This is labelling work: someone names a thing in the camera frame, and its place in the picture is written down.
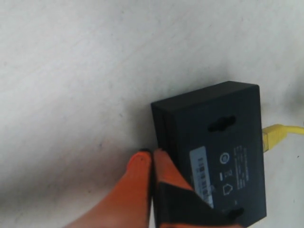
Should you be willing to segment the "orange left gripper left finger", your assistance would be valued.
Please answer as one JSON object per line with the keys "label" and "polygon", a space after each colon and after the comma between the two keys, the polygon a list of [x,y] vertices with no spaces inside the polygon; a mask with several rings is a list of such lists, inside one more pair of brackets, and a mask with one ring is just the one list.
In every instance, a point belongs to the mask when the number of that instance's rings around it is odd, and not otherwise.
{"label": "orange left gripper left finger", "polygon": [[122,178],[97,205],[67,228],[147,228],[151,208],[150,152],[137,152]]}

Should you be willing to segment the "black orange left gripper right finger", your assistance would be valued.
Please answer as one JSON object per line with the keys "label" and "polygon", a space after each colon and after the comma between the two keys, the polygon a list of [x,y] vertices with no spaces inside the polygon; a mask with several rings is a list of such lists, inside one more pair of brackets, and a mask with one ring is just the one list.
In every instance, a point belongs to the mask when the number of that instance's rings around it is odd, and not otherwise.
{"label": "black orange left gripper right finger", "polygon": [[154,217],[158,228],[236,228],[205,203],[178,171],[168,153],[153,152]]}

